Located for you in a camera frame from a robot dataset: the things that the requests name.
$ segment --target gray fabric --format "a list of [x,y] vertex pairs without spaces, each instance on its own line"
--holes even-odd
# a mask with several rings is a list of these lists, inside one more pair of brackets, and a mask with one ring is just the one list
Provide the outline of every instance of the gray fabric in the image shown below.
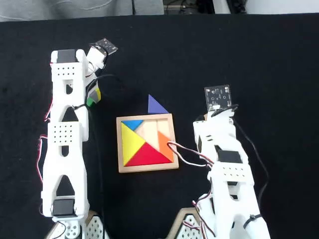
[[[163,14],[162,0],[134,0],[136,15]],[[132,15],[132,0],[0,0],[0,21]]]

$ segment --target orange triangle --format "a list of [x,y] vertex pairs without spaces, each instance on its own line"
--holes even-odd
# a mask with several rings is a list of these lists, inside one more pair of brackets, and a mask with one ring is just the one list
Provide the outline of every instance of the orange triangle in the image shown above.
[[166,158],[168,158],[170,161],[174,162],[173,152],[168,147],[167,142],[170,141],[169,138],[167,138],[164,134],[158,131],[158,137],[159,137],[159,151],[161,154],[163,154]]

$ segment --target green object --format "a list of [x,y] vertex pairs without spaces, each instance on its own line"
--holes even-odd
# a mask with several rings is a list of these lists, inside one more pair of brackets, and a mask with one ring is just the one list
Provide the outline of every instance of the green object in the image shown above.
[[95,103],[95,102],[94,102],[94,100],[93,100],[92,98],[88,98],[88,100],[86,101],[86,105],[87,105],[88,107],[91,107],[94,103]]

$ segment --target blue triangle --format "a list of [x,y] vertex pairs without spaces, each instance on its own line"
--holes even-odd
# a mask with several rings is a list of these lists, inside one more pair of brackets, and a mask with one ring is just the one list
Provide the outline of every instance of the blue triangle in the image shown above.
[[163,106],[161,106],[151,95],[149,95],[148,112],[149,114],[168,114],[168,111]]
[[143,122],[143,120],[124,120],[124,121],[122,121],[122,123],[125,124],[132,131],[134,131],[142,122]]

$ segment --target black circuit board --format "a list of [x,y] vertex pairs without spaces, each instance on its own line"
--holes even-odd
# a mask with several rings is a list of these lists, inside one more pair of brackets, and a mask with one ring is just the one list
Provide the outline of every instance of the black circuit board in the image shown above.
[[215,106],[220,106],[220,109],[231,106],[229,85],[205,87],[204,89],[207,111],[215,110]]
[[99,49],[99,48],[98,49],[105,55],[106,55],[105,51],[107,51],[108,54],[111,55],[118,50],[118,48],[106,38],[103,38],[102,40],[99,40],[92,45],[93,46],[100,46],[101,49]]

